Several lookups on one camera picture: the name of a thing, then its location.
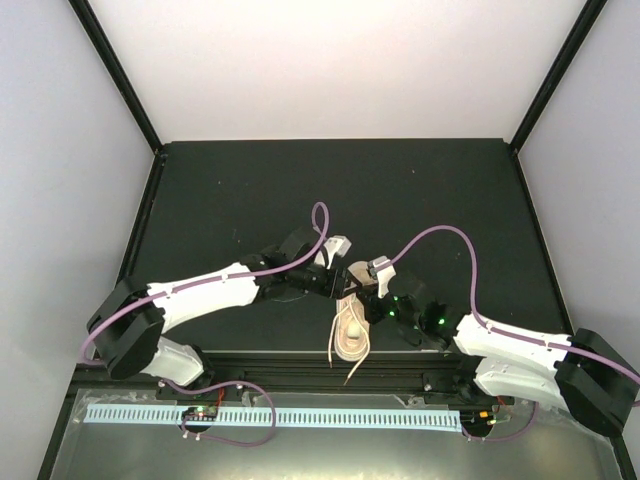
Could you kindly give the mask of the small circuit board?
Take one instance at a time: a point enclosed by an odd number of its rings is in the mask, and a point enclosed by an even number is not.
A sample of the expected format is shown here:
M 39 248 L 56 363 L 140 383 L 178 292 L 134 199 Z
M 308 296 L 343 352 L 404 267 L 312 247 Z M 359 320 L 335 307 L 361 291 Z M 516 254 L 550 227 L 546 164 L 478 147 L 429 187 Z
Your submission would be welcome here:
M 214 421 L 218 414 L 218 407 L 209 406 L 190 406 L 182 414 L 182 421 Z
M 512 415 L 509 412 L 478 410 L 461 411 L 461 424 L 465 427 L 493 426 L 500 423 L 509 422 Z

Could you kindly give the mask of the right small circuit board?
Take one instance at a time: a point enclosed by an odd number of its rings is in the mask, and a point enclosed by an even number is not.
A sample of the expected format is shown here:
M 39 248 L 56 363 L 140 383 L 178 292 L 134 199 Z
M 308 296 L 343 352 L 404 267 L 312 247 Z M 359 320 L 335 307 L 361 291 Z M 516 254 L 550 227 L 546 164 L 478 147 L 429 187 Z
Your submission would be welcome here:
M 493 426 L 500 423 L 509 422 L 512 415 L 509 412 L 478 410 L 461 411 L 461 424 L 465 427 Z

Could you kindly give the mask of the black frame post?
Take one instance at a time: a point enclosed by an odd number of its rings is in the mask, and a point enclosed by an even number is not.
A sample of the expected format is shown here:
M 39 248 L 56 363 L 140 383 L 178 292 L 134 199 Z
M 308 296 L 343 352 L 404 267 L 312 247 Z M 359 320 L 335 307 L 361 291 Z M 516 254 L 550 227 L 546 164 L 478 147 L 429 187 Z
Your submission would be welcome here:
M 138 129 L 146 140 L 146 143 L 151 151 L 157 155 L 163 149 L 163 142 L 156 132 L 91 2 L 87 0 L 69 0 L 68 3 L 82 25 L 102 64 L 106 68 Z
M 519 154 L 525 146 L 607 3 L 607 0 L 587 0 L 584 2 L 509 143 L 510 150 L 515 155 Z

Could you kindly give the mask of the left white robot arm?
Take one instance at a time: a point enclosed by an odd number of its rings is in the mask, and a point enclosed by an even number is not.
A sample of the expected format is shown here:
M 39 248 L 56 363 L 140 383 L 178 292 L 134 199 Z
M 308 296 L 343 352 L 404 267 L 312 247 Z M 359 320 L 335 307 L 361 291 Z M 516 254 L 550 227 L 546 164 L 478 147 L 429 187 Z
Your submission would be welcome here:
M 348 309 L 355 293 L 370 282 L 365 262 L 341 264 L 350 247 L 344 236 L 325 238 L 317 229 L 301 228 L 281 244 L 209 274 L 167 283 L 125 278 L 89 320 L 90 340 L 112 379 L 143 373 L 173 382 L 193 399 L 205 398 L 215 376 L 201 350 L 168 339 L 167 332 L 291 290 L 334 299 Z

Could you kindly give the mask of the left black frame post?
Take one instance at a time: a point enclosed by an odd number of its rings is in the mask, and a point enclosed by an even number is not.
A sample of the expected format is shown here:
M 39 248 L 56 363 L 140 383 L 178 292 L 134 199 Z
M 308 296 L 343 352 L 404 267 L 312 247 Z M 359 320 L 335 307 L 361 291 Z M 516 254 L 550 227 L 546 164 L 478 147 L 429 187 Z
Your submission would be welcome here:
M 156 132 L 91 2 L 87 0 L 69 0 L 68 3 L 82 25 L 102 64 L 106 68 L 138 129 L 146 140 L 146 143 L 151 151 L 157 155 L 163 149 L 163 142 Z

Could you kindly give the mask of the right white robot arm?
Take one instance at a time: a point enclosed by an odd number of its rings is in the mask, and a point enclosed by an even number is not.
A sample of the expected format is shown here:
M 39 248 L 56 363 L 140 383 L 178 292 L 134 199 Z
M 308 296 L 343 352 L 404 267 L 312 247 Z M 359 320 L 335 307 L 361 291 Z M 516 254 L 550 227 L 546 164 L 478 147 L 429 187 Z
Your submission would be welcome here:
M 639 393 L 639 374 L 598 333 L 573 335 L 514 327 L 441 303 L 414 276 L 359 288 L 372 323 L 395 322 L 406 341 L 470 357 L 454 379 L 457 396 L 518 397 L 568 412 L 592 432 L 622 434 Z

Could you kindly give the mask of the left small circuit board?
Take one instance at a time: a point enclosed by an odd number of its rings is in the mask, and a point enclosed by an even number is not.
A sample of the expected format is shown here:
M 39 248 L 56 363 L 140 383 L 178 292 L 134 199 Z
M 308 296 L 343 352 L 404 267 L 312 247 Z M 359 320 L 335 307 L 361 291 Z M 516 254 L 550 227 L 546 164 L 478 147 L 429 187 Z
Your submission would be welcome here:
M 182 414 L 182 421 L 214 421 L 218 414 L 218 407 L 209 406 L 190 406 Z

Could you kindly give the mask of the black aluminium front rail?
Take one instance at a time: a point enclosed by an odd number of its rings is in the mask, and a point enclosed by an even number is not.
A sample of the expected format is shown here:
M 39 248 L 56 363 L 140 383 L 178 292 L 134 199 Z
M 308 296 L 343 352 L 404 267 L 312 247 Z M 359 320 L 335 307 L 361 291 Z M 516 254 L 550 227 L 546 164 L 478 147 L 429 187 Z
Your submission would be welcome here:
M 242 382 L 268 393 L 399 394 L 418 396 L 429 404 L 472 408 L 496 405 L 472 380 L 477 360 L 430 352 L 372 353 L 349 376 L 352 365 L 322 352 L 210 352 L 205 374 L 189 384 L 199 391 L 227 382 L 225 398 L 237 399 Z

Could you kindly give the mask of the right black frame post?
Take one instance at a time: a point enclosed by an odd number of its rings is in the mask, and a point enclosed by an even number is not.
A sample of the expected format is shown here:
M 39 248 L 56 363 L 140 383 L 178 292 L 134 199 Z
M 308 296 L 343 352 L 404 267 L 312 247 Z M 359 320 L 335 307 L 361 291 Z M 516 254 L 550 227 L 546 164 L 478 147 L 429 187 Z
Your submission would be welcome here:
M 525 146 L 607 3 L 607 0 L 587 0 L 584 2 L 509 143 L 510 150 L 515 155 L 519 154 Z

